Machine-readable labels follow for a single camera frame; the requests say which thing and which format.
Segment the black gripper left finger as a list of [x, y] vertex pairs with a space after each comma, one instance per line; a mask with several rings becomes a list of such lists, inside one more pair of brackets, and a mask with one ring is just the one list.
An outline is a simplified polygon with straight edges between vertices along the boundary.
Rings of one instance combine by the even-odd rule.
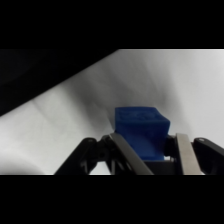
[[84, 138], [55, 172], [56, 175], [90, 175], [99, 162], [105, 162], [111, 175], [152, 175], [126, 140], [116, 133], [99, 141]]

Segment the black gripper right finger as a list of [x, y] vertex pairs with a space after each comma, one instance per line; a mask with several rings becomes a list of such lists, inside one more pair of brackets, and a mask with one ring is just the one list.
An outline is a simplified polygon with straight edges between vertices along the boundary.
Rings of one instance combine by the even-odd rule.
[[224, 148], [206, 138], [190, 141], [186, 134], [168, 135], [164, 154], [181, 175], [224, 175]]

